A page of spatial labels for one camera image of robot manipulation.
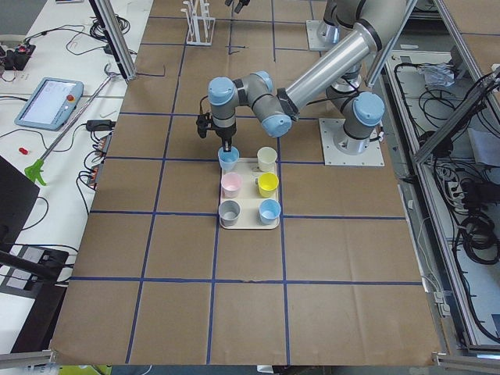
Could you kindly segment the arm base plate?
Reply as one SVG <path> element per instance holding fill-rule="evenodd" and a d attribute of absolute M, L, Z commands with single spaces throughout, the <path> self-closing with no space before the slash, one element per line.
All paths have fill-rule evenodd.
<path fill-rule="evenodd" d="M 332 49 L 349 32 L 342 26 L 331 26 L 323 20 L 307 20 L 306 32 L 310 51 L 324 52 Z"/>
<path fill-rule="evenodd" d="M 323 162 L 326 166 L 343 167 L 383 167 L 377 132 L 365 140 L 356 140 L 345 133 L 344 119 L 320 118 L 320 137 Z"/>

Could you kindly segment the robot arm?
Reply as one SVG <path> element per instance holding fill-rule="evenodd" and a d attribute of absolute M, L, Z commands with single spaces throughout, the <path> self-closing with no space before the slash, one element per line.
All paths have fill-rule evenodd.
<path fill-rule="evenodd" d="M 321 91 L 344 76 L 370 53 L 380 52 L 403 24 L 404 1 L 329 1 L 323 21 L 331 27 L 343 27 L 348 33 L 305 71 L 289 87 L 273 89 L 265 71 L 231 80 L 216 77 L 209 82 L 210 111 L 201 113 L 197 132 L 205 138 L 213 131 L 229 152 L 237 125 L 235 109 L 247 106 L 273 138 L 285 135 L 300 110 Z"/>

